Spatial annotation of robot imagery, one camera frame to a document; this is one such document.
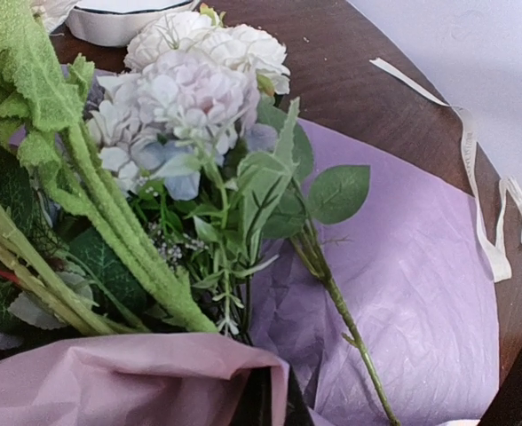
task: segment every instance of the pink wrapping paper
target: pink wrapping paper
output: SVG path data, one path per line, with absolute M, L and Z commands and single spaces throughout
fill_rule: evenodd
M 270 352 L 199 334 L 55 343 L 0 362 L 0 426 L 224 426 L 257 367 L 282 425 L 289 368 Z

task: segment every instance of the flower bouquet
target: flower bouquet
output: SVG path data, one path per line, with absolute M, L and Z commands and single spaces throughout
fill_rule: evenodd
M 131 43 L 131 72 L 94 83 L 81 56 L 62 73 L 40 20 L 0 0 L 0 350 L 176 332 L 255 344 L 251 281 L 276 260 L 265 242 L 286 239 L 398 424 L 315 226 L 359 210 L 369 167 L 323 170 L 303 191 L 299 101 L 275 105 L 285 47 L 203 6 L 164 15 Z

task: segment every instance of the artificial flower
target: artificial flower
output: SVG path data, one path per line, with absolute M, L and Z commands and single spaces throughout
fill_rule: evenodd
M 125 66 L 135 72 L 155 63 L 166 51 L 201 51 L 234 71 L 266 77 L 277 94 L 289 93 L 287 49 L 269 33 L 248 25 L 223 28 L 198 12 L 166 14 L 129 44 Z
M 218 24 L 210 16 L 199 12 L 166 13 L 131 40 L 127 47 L 125 66 L 140 72 L 166 51 L 178 49 L 181 43 L 202 40 Z
M 164 180 L 175 200 L 195 198 L 200 165 L 186 158 L 203 150 L 221 165 L 257 120 L 255 74 L 220 66 L 199 52 L 167 51 L 141 73 L 102 77 L 99 84 L 106 99 L 88 128 L 102 147 L 103 167 L 126 192 L 137 192 L 148 172 Z M 158 142 L 167 135 L 168 143 Z

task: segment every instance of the white ribbon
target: white ribbon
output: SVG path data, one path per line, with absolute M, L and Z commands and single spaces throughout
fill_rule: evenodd
M 506 195 L 510 193 L 511 199 L 516 203 L 519 209 L 519 213 L 522 218 L 522 190 L 519 187 L 518 182 L 514 177 L 506 177 L 500 180 L 500 196 L 502 198 L 502 207 L 500 209 L 500 215 L 496 224 L 495 232 L 495 244 L 492 244 L 486 236 L 486 228 L 484 226 L 484 216 L 482 215 L 482 208 L 480 207 L 480 198 L 478 184 L 476 182 L 476 151 L 478 148 L 478 135 L 476 132 L 476 125 L 472 114 L 467 109 L 461 106 L 450 106 L 449 104 L 438 99 L 424 87 L 417 84 L 409 77 L 401 73 L 396 67 L 385 62 L 383 59 L 373 59 L 370 62 L 379 67 L 386 73 L 394 76 L 401 80 L 404 84 L 409 86 L 411 89 L 427 98 L 429 101 L 434 102 L 442 107 L 452 108 L 461 122 L 463 123 L 463 136 L 461 139 L 461 153 L 463 156 L 464 168 L 468 176 L 468 181 L 471 185 L 472 194 L 476 202 L 476 235 L 478 242 L 492 268 L 492 274 L 494 275 L 494 282 L 500 282 L 511 278 L 511 265 L 510 261 L 506 256 L 505 241 L 503 235 L 503 221 L 506 212 Z

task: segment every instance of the blue flower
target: blue flower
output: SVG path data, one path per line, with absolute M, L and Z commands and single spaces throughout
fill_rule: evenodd
M 257 151 L 272 152 L 277 144 L 279 133 L 272 126 L 257 123 L 245 132 L 243 138 L 251 153 Z
M 137 152 L 137 163 L 153 170 L 151 179 L 164 179 L 164 186 L 173 200 L 190 201 L 198 196 L 201 164 L 191 146 L 152 142 Z

